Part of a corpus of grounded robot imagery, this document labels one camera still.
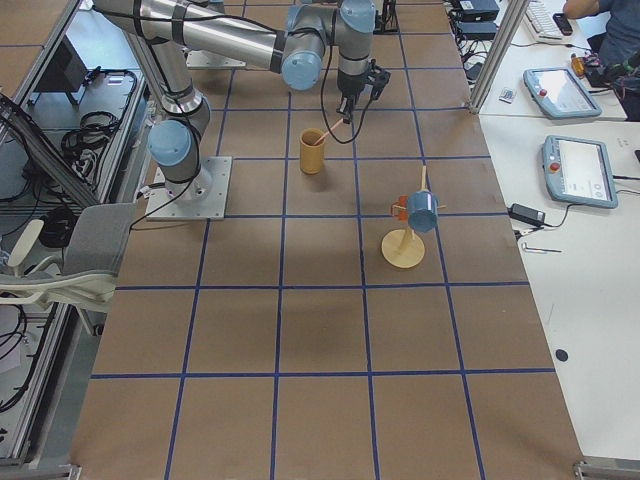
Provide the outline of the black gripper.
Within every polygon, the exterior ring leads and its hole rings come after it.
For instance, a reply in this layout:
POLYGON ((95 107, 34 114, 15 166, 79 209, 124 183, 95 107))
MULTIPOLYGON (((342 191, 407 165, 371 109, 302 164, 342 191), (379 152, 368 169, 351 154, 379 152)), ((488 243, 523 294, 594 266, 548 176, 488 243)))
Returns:
POLYGON ((355 103, 366 86, 371 87, 370 99, 376 101, 382 95, 390 78, 391 73, 375 62, 369 62, 364 72, 359 74, 349 74, 339 69, 337 86, 342 98, 337 107, 337 113, 340 115, 342 122, 344 124, 352 123, 355 103))

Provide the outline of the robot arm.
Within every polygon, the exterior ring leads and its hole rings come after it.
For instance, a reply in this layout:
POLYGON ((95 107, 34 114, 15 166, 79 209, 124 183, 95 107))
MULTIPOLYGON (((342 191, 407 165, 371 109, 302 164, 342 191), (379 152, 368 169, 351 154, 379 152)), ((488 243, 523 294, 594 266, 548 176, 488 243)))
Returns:
POLYGON ((365 88, 376 100, 390 79, 370 56, 376 16, 371 1, 303 1, 290 7, 282 30, 205 1, 97 1, 93 8, 138 40, 147 73, 158 83, 166 117, 151 129, 148 147, 175 202, 201 196, 211 182, 199 155, 209 105, 194 87, 185 50, 266 69, 299 91, 320 80, 324 55, 337 51, 337 112, 345 123, 365 88))

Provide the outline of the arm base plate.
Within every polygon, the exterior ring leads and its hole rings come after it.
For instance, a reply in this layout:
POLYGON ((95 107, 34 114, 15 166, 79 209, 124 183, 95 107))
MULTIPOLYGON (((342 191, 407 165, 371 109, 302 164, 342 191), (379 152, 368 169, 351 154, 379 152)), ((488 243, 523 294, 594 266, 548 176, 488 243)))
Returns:
POLYGON ((185 186, 169 182, 149 194, 145 213, 154 221, 223 220, 233 159, 204 157, 201 169, 185 193, 185 186))

